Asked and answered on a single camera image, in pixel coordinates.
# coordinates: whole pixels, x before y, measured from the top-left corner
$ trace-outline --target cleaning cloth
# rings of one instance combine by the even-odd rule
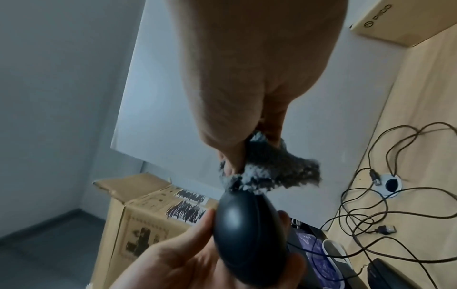
[[[226,176],[224,165],[223,161],[219,175],[226,191],[262,194],[279,187],[319,185],[321,181],[317,161],[290,154],[282,139],[279,149],[273,147],[259,131],[246,140],[246,165],[242,173]]]

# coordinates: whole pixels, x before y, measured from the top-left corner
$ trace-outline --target hand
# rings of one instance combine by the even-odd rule
[[[214,210],[178,237],[149,247],[113,284],[111,289],[249,289],[224,266],[214,245]],[[284,232],[288,215],[279,212]],[[305,272],[299,254],[288,256],[284,273],[271,289],[296,289]]]
[[[293,99],[324,71],[347,0],[168,0],[181,40],[183,79],[201,139],[244,167],[255,130],[278,146]]]

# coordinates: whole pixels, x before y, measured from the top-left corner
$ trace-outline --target black cable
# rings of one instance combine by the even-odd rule
[[[443,129],[435,129],[435,130],[428,130],[428,131],[424,131],[426,128],[428,127],[431,127],[431,126],[434,126],[434,125],[444,125],[446,126],[446,128],[443,128]],[[383,257],[387,257],[387,258],[392,258],[392,259],[398,259],[398,260],[402,260],[402,261],[407,261],[407,262],[413,262],[413,263],[418,263],[422,269],[424,270],[424,272],[426,273],[427,277],[430,279],[430,282],[432,283],[432,285],[434,286],[435,289],[438,289],[436,283],[434,282],[433,278],[430,276],[430,273],[427,271],[427,269],[424,267],[423,264],[438,264],[438,263],[447,263],[447,262],[453,262],[453,261],[456,261],[457,260],[457,256],[455,257],[450,257],[450,258],[446,258],[446,259],[436,259],[436,260],[421,260],[421,259],[418,259],[412,252],[411,250],[409,250],[403,243],[401,243],[399,240],[393,238],[393,237],[390,237],[390,236],[382,236],[376,240],[374,240],[373,242],[369,243],[368,245],[362,245],[360,240],[358,239],[358,236],[361,235],[361,234],[364,234],[364,233],[374,233],[375,230],[370,230],[372,228],[373,225],[383,221],[385,219],[385,217],[388,215],[388,214],[403,214],[403,215],[412,215],[412,216],[417,216],[417,217],[423,217],[423,218],[431,218],[431,219],[453,219],[453,218],[456,218],[457,217],[457,211],[456,213],[454,214],[451,214],[449,216],[434,216],[434,215],[427,215],[427,214],[420,214],[420,213],[414,213],[414,212],[406,212],[406,211],[390,211],[389,210],[389,207],[388,207],[388,203],[387,203],[387,199],[389,199],[391,196],[393,196],[394,194],[398,194],[398,193],[401,193],[401,192],[405,192],[405,191],[412,191],[412,190],[419,190],[419,189],[430,189],[430,190],[437,190],[437,191],[441,191],[447,195],[449,195],[453,200],[455,200],[457,202],[457,196],[445,189],[441,189],[441,188],[435,188],[435,187],[414,187],[414,188],[407,188],[407,189],[402,189],[402,190],[398,190],[398,191],[395,191],[393,192],[392,194],[390,194],[389,196],[387,197],[384,197],[382,196],[378,191],[372,189],[373,187],[373,183],[371,184],[371,186],[369,188],[351,188],[351,186],[353,185],[354,183],[354,180],[355,178],[357,177],[357,175],[365,170],[369,170],[370,173],[372,172],[375,172],[372,168],[372,161],[371,161],[371,152],[373,151],[373,148],[374,146],[378,143],[378,141],[384,136],[386,135],[387,133],[391,132],[391,131],[394,131],[394,130],[397,130],[397,129],[401,129],[401,128],[409,128],[409,129],[413,129],[415,131],[414,134],[411,134],[405,138],[402,138],[401,140],[399,140],[397,143],[395,143],[386,153],[386,156],[385,156],[385,159],[386,159],[386,164],[387,164],[387,168],[390,172],[390,174],[392,176],[395,176],[397,175],[397,171],[398,171],[398,158],[399,158],[399,155],[402,151],[404,151],[407,147],[409,147],[412,143],[414,143],[414,141],[416,141],[416,139],[420,136],[420,135],[424,135],[424,134],[428,134],[428,133],[431,133],[431,132],[434,132],[434,131],[440,131],[440,130],[448,130],[448,129],[451,129],[453,130],[453,132],[455,133],[455,135],[457,136],[457,129],[448,124],[448,123],[445,123],[445,122],[433,122],[433,123],[430,123],[430,124],[427,124],[425,126],[423,126],[422,128],[420,129],[417,129],[413,126],[410,126],[410,125],[400,125],[400,126],[396,126],[396,127],[393,127],[393,128],[390,128],[384,132],[382,132],[378,138],[373,142],[373,144],[371,145],[370,149],[368,150],[368,153],[367,153],[367,156],[368,156],[368,167],[367,168],[362,168],[362,169],[359,169],[353,176],[350,184],[349,184],[349,187],[347,190],[345,190],[342,194],[341,194],[341,204],[338,208],[338,211],[337,211],[337,216],[327,220],[321,227],[320,229],[323,229],[329,222],[332,222],[333,220],[335,219],[338,219],[338,222],[339,222],[339,225],[342,229],[342,231],[351,236],[353,238],[353,240],[355,241],[355,243],[360,247],[360,250],[356,251],[355,253],[352,253],[352,254],[347,254],[345,256],[331,256],[331,255],[327,255],[327,254],[320,254],[320,253],[315,253],[313,250],[306,250],[304,248],[300,248],[298,246],[295,246],[293,244],[290,244],[291,246],[293,247],[296,247],[300,250],[303,250],[305,252],[308,252],[308,253],[311,253],[311,260],[312,262],[314,263],[315,265],[315,262],[314,262],[314,258],[313,256],[314,255],[318,255],[318,256],[324,256],[324,257],[327,257],[327,258],[350,258],[350,257],[353,257],[353,256],[356,256],[360,253],[364,253],[366,255],[366,257],[368,258],[369,262],[371,263],[372,260],[371,258],[369,257],[368,253],[372,253],[374,255],[378,255],[378,256],[383,256]],[[395,153],[395,156],[394,156],[394,166],[393,168],[391,167],[390,163],[389,163],[389,154],[397,147],[400,147],[400,149]],[[361,193],[359,196],[353,198],[353,199],[350,199],[350,200],[345,200],[345,197],[347,195],[348,192],[352,191],[352,190],[357,190],[357,189],[363,189],[365,190],[363,193]],[[345,204],[348,203],[348,202],[351,202],[351,201],[354,201],[354,200],[357,200],[361,197],[363,197],[364,195],[366,195],[368,192],[375,192],[377,193],[380,197],[381,197],[381,200],[379,202],[377,202],[376,204],[372,205],[372,206],[369,206],[369,207],[365,207],[365,208],[356,208],[356,209],[352,209],[352,210],[347,210],[347,208],[345,207]],[[379,213],[375,213],[375,214],[372,214],[372,215],[366,215],[366,214],[354,214],[353,212],[355,211],[359,211],[359,210],[367,210],[367,209],[371,209],[371,208],[374,208],[380,204],[384,203],[385,204],[385,209]],[[381,218],[379,218],[378,220],[375,220],[374,217],[376,216],[381,216]],[[344,217],[345,218],[345,221],[346,221],[346,225],[350,228],[351,232],[348,233],[345,231],[345,229],[343,228],[342,226],[342,223],[341,223],[341,218]],[[352,222],[354,223],[354,227],[352,228],[350,225],[349,225],[349,222],[348,220],[352,220]],[[362,225],[367,225],[366,228],[362,229],[360,226]],[[395,242],[397,242],[398,244],[400,244],[413,258],[404,258],[404,257],[399,257],[399,256],[394,256],[394,255],[388,255],[388,254],[384,254],[384,253],[380,253],[380,252],[376,252],[376,251],[373,251],[371,249],[369,249],[371,246],[375,245],[376,243],[380,242],[381,240],[384,240],[384,239],[390,239],[390,240],[394,240]],[[312,246],[312,249],[314,249],[314,246],[317,242],[317,238],[315,239],[314,241],[314,244]],[[318,273],[325,279],[327,280],[330,280],[330,281],[345,281],[349,278],[353,278],[353,277],[356,277],[356,276],[359,276],[362,272],[363,269],[361,269],[361,271],[359,273],[356,273],[354,276],[349,276],[349,277],[345,277],[343,278],[342,280],[333,280],[333,279],[328,279],[326,278],[319,270],[318,268],[316,267],[315,265],[315,268],[317,269]]]

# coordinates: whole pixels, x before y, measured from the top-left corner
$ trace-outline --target person's left hand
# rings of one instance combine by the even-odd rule
[[[111,289],[249,289],[220,259],[212,238],[215,211],[173,239],[149,247],[112,285]],[[289,216],[280,211],[284,232]],[[288,256],[284,272],[272,289],[296,289],[305,272],[299,254]]]

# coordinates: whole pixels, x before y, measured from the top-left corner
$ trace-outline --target gray floor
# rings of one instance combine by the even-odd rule
[[[84,289],[104,221],[73,213],[0,240],[0,288]]]

